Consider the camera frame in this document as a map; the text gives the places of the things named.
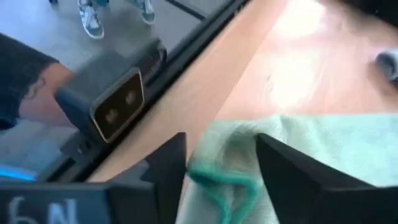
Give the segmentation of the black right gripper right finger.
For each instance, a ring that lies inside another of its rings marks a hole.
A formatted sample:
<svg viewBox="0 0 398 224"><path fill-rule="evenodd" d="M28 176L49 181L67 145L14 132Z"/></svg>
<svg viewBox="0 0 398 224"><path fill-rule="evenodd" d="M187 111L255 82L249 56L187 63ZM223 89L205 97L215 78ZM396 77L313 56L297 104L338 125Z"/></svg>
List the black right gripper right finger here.
<svg viewBox="0 0 398 224"><path fill-rule="evenodd" d="M372 186L267 134L257 135L256 154L280 223L331 223L318 216L326 193Z"/></svg>

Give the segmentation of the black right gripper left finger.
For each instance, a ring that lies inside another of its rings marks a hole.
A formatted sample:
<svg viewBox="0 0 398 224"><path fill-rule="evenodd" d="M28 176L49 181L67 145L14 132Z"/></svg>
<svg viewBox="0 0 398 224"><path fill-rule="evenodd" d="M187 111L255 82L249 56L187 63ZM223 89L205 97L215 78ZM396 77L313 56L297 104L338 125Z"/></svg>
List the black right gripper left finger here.
<svg viewBox="0 0 398 224"><path fill-rule="evenodd" d="M111 222L174 224L186 172L186 134L177 133L109 180Z"/></svg>

